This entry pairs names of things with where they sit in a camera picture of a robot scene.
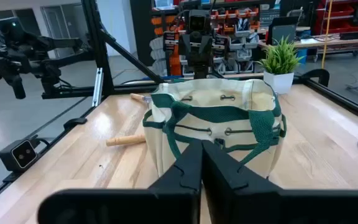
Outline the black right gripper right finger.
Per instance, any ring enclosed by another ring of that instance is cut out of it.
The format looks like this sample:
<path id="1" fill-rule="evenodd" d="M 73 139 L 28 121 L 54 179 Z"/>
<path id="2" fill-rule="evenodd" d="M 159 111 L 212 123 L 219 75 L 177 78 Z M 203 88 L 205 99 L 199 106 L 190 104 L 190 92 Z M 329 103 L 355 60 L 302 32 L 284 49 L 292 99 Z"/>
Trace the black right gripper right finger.
<path id="1" fill-rule="evenodd" d="M 278 223 L 280 187 L 203 141 L 202 180 L 212 223 Z"/>

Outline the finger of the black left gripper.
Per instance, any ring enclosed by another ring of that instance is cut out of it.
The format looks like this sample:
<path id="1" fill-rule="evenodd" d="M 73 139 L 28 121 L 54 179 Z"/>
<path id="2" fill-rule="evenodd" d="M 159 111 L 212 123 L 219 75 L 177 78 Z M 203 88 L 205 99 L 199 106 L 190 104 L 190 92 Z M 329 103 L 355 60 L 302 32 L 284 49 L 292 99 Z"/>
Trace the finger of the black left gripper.
<path id="1" fill-rule="evenodd" d="M 191 38 L 191 51 L 200 54 L 201 37 Z"/>
<path id="2" fill-rule="evenodd" d="M 211 51 L 211 38 L 210 37 L 203 37 L 201 39 L 201 53 L 202 54 L 209 54 Z"/>

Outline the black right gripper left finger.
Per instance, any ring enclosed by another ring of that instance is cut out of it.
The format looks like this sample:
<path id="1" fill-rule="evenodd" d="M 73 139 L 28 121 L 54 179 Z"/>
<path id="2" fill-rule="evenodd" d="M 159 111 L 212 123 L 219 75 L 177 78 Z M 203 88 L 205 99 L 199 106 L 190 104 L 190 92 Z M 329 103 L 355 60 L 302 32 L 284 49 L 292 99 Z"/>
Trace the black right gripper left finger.
<path id="1" fill-rule="evenodd" d="M 199 224 L 203 145 L 193 141 L 148 190 L 154 198 L 149 223 Z"/>

